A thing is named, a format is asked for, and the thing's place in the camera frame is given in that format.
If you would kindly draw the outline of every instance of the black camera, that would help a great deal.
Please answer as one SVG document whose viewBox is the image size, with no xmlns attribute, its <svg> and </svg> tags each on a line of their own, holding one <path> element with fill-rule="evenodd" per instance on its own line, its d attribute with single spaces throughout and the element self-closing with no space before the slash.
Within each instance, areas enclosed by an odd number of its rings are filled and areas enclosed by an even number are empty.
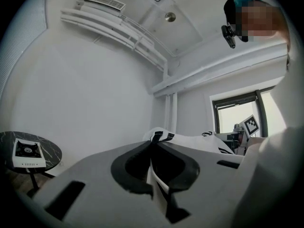
<svg viewBox="0 0 304 228">
<path fill-rule="evenodd" d="M 234 40 L 235 34 L 233 33 L 231 26 L 223 25 L 222 33 L 223 33 L 223 37 L 228 42 L 229 46 L 231 48 L 235 48 L 236 47 L 236 41 Z"/>
</svg>

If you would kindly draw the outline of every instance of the marble table top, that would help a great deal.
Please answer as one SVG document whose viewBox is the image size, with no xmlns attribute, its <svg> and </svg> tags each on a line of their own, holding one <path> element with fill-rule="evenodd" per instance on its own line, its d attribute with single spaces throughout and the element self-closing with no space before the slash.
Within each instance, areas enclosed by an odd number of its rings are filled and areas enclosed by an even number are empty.
<svg viewBox="0 0 304 228">
<path fill-rule="evenodd" d="M 29 133 L 2 132 L 0 133 L 0 157 L 1 161 L 4 162 L 5 166 L 10 170 L 29 174 L 26 168 L 15 168 L 13 165 L 12 154 L 16 138 L 40 142 L 47 166 L 45 168 L 28 168 L 30 173 L 42 173 L 54 168 L 60 163 L 62 158 L 61 149 L 51 141 Z"/>
</svg>

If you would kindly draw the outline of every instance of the window frame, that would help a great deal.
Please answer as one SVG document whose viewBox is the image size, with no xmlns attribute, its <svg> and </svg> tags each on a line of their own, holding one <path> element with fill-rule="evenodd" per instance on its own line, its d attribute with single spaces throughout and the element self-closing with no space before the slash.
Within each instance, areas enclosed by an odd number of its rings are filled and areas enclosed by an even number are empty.
<svg viewBox="0 0 304 228">
<path fill-rule="evenodd" d="M 274 88 L 274 86 L 268 87 L 265 89 L 261 89 L 261 90 L 256 90 L 256 91 L 249 92 L 249 93 L 242 94 L 242 95 L 229 97 L 226 99 L 212 101 L 215 132 L 220 133 L 219 110 L 234 107 L 237 105 L 243 105 L 243 104 L 255 101 L 256 105 L 257 105 L 258 115 L 260 118 L 261 137 L 263 137 L 263 138 L 268 137 L 267 116 L 266 116 L 266 111 L 265 111 L 261 93 L 268 91 L 268 90 L 272 90 L 273 88 Z"/>
</svg>

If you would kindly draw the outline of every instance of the air vent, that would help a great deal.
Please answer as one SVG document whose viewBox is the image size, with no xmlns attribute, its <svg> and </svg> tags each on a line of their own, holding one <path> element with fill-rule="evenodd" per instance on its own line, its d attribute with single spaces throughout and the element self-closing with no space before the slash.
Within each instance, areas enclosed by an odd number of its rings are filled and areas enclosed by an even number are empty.
<svg viewBox="0 0 304 228">
<path fill-rule="evenodd" d="M 99 3 L 108 7 L 111 7 L 115 10 L 122 11 L 125 8 L 125 4 L 116 0 L 84 0 Z"/>
</svg>

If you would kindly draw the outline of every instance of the wooden floor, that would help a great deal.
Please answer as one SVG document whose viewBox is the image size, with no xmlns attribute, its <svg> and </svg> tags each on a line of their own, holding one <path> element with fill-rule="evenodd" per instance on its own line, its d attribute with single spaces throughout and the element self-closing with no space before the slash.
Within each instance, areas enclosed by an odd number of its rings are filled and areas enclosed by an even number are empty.
<svg viewBox="0 0 304 228">
<path fill-rule="evenodd" d="M 19 174 L 11 170 L 6 169 L 6 175 L 12 184 L 13 188 L 19 192 L 27 193 L 33 188 L 33 183 L 28 174 Z M 42 174 L 35 174 L 35 179 L 38 186 L 41 188 L 48 180 L 49 177 L 46 177 Z"/>
</svg>

